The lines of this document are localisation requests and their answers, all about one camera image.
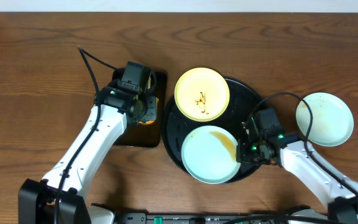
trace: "white wall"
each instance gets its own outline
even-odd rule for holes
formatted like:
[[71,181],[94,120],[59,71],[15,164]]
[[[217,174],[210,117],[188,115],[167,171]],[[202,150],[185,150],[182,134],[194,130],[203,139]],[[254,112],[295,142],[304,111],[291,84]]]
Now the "white wall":
[[0,0],[0,12],[358,12],[358,0]]

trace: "food stain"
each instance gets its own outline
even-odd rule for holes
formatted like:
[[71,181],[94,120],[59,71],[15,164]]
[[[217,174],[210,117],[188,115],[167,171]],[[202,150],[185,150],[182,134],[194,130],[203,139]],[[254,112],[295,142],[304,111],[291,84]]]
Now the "food stain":
[[202,113],[209,114],[206,112],[206,100],[205,100],[206,93],[200,92],[200,99],[196,100],[196,105],[202,109]]
[[212,134],[213,136],[215,136],[222,143],[222,145],[229,152],[231,159],[233,161],[236,161],[236,148],[234,147],[233,142],[226,135],[224,135],[220,132],[210,131],[209,133]]

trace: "black round tray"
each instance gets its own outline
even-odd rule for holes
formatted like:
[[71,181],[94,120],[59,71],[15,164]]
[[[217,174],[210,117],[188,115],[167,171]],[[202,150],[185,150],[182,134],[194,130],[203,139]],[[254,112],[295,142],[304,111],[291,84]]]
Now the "black round tray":
[[[208,122],[197,122],[183,115],[175,98],[171,97],[164,111],[162,141],[172,161],[187,174],[181,161],[181,145],[186,136],[200,126],[213,125],[229,131],[234,138],[247,136],[242,122],[247,121],[251,110],[261,101],[260,96],[248,85],[233,78],[225,78],[230,89],[230,101],[226,111],[218,118]],[[241,164],[239,172],[226,183],[242,180],[254,173],[260,165]]]

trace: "wood grain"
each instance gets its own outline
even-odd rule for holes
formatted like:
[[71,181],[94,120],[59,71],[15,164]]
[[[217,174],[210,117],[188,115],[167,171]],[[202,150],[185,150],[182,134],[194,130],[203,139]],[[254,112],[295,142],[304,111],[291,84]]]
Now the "wood grain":
[[[82,129],[93,86],[80,44],[117,67],[128,60],[168,72],[167,98],[180,75],[211,67],[255,88],[342,98],[355,128],[348,142],[318,151],[358,181],[358,14],[0,13],[0,223],[17,222],[17,192],[39,180]],[[108,68],[91,63],[99,85]],[[296,129],[289,98],[273,100]],[[156,148],[114,147],[87,204],[162,213],[248,213],[307,204],[324,207],[294,176],[264,166],[243,181],[207,185]]]

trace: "wooden table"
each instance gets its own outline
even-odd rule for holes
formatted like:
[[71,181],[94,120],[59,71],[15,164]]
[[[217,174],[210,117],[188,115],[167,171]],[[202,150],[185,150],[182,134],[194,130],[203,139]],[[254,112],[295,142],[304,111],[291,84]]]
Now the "wooden table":
[[[318,151],[358,181],[358,14],[0,13],[0,223],[17,221],[17,192],[40,180],[82,129],[93,85],[76,45],[117,67],[128,60],[168,72],[167,98],[194,67],[211,67],[262,96],[324,91],[352,110],[345,144]],[[91,62],[99,85],[110,69]],[[296,129],[296,100],[272,100]],[[162,213],[248,213],[324,207],[292,174],[264,166],[228,185],[186,175],[156,148],[113,147],[87,204]]]

